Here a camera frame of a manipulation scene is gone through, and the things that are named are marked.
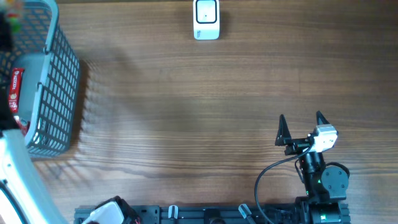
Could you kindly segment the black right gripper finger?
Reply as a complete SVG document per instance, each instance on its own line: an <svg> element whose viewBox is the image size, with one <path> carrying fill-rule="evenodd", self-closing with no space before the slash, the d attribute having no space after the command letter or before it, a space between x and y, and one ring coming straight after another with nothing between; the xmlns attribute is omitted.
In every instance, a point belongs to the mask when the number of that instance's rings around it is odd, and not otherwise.
<svg viewBox="0 0 398 224"><path fill-rule="evenodd" d="M317 124L318 125L325 125L329 124L330 122L324 117L321 111L316 112L316 117L317 117Z"/></svg>
<svg viewBox="0 0 398 224"><path fill-rule="evenodd" d="M285 116L281 114L279 116L279 128L275 139L276 146L286 146L292 143L292 137L285 119Z"/></svg>

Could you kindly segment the red chocolate bar wrapper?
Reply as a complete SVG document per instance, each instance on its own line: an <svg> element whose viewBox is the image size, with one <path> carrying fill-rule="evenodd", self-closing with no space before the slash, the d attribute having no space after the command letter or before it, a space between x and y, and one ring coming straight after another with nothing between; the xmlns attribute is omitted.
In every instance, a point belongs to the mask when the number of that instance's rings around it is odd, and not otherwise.
<svg viewBox="0 0 398 224"><path fill-rule="evenodd" d="M9 86L8 103L12 113L17 113L19 109L19 98L22 85L24 68L13 68L11 82Z"/></svg>

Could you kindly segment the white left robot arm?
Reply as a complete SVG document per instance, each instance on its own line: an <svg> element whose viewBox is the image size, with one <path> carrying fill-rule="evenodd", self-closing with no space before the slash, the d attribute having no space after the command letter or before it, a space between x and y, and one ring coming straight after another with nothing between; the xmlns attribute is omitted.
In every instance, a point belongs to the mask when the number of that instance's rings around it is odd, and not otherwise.
<svg viewBox="0 0 398 224"><path fill-rule="evenodd" d="M1 216L7 223L66 223L36 171L1 90L1 198L10 209ZM99 204L83 223L142 223L125 200L115 196Z"/></svg>

